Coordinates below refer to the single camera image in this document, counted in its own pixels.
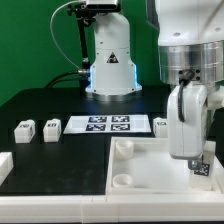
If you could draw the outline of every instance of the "cable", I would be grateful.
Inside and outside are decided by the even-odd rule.
[[[185,122],[184,118],[184,108],[183,108],[183,91],[184,87],[187,86],[191,80],[194,78],[195,73],[192,70],[186,70],[179,78],[179,92],[178,92],[178,102],[177,102],[177,109],[178,109],[178,117],[181,122]]]
[[[71,82],[71,81],[79,81],[79,80],[80,80],[79,78],[57,80],[54,83],[52,83],[48,88],[52,88],[53,86],[55,86],[57,83],[60,83],[60,82]]]
[[[59,79],[64,78],[64,77],[69,76],[69,75],[74,75],[74,74],[78,74],[78,71],[73,71],[73,72],[66,72],[66,73],[63,73],[63,74],[61,74],[61,75],[55,77],[54,79],[52,79],[52,80],[45,86],[45,88],[50,88],[50,86],[51,86],[54,82],[58,81]]]
[[[180,84],[180,89],[178,92],[178,117],[181,122],[185,122],[184,119],[184,108],[183,108],[183,90],[184,90],[184,81]]]
[[[54,35],[54,29],[53,29],[53,27],[54,27],[54,19],[55,19],[57,13],[58,13],[61,9],[65,8],[66,6],[68,6],[68,5],[70,5],[70,4],[78,3],[78,2],[86,2],[86,1],[85,1],[85,0],[71,1],[71,2],[68,2],[68,3],[66,3],[66,4],[64,4],[64,5],[62,5],[62,6],[60,6],[58,9],[56,9],[55,12],[53,13],[52,17],[51,17],[50,30],[51,30],[51,36],[52,36],[52,39],[53,39],[53,41],[54,41],[54,44],[56,45],[56,47],[58,48],[58,50],[60,51],[60,53],[64,56],[64,58],[65,58],[66,60],[68,60],[72,65],[74,65],[76,68],[79,69],[79,66],[78,66],[77,64],[75,64],[70,58],[68,58],[68,57],[66,56],[65,52],[64,52],[64,51],[61,49],[61,47],[59,46],[59,44],[58,44],[58,42],[57,42],[57,40],[56,40],[56,38],[55,38],[55,35]]]

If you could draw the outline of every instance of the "circular hole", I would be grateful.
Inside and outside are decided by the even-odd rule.
[[[133,142],[132,141],[117,141],[116,146],[121,148],[129,148],[129,147],[133,147]]]
[[[132,141],[117,141],[115,156],[120,160],[131,159],[134,154],[134,142]]]
[[[220,32],[222,29],[220,28],[220,27],[217,27],[216,29],[215,29],[215,31],[216,32]]]
[[[173,34],[174,37],[179,37],[180,35],[181,35],[181,34],[178,33],[178,32]]]
[[[113,178],[113,186],[116,188],[133,187],[133,178],[127,174],[119,174]]]

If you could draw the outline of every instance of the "white plastic tray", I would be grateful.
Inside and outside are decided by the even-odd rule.
[[[122,158],[117,144],[127,148],[130,142],[134,145],[133,154],[127,154],[126,157],[130,158],[125,158],[124,151]],[[192,187],[191,183],[195,181],[193,171],[188,169],[187,161],[170,157],[167,143],[167,139],[112,138],[106,194],[205,193],[203,187]],[[196,181],[200,182],[198,186],[211,184],[206,194],[221,194],[218,182],[223,181],[224,176],[216,175],[220,172],[223,172],[223,168],[215,159],[213,175],[197,178]]]

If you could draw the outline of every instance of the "black cable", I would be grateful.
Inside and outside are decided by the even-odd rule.
[[[52,79],[46,86],[45,88],[49,88],[54,82],[56,82],[57,80],[61,79],[61,78],[64,78],[66,76],[70,76],[70,75],[74,75],[74,74],[78,74],[78,71],[73,71],[73,72],[66,72],[66,73],[63,73],[57,77],[55,77],[54,79]]]
[[[178,117],[181,122],[185,122],[184,118],[184,108],[183,108],[183,91],[184,91],[184,81],[181,82],[179,92],[178,92]]]
[[[62,79],[62,80],[57,80],[54,83],[52,83],[48,88],[52,88],[53,86],[55,86],[57,83],[60,83],[60,82],[72,82],[72,81],[79,81],[79,78],[77,78],[77,79]]]
[[[178,108],[178,117],[181,122],[185,122],[184,118],[184,104],[183,104],[183,91],[184,87],[187,86],[192,79],[194,78],[195,73],[192,70],[187,70],[183,74],[181,74],[179,78],[179,92],[178,92],[178,103],[177,103],[177,108]]]

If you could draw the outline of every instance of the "blue light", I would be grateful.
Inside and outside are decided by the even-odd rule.
[[[90,67],[90,89],[93,89],[93,67]]]
[[[137,66],[135,65],[135,88],[138,88],[138,87],[139,87],[139,84],[137,81]]]

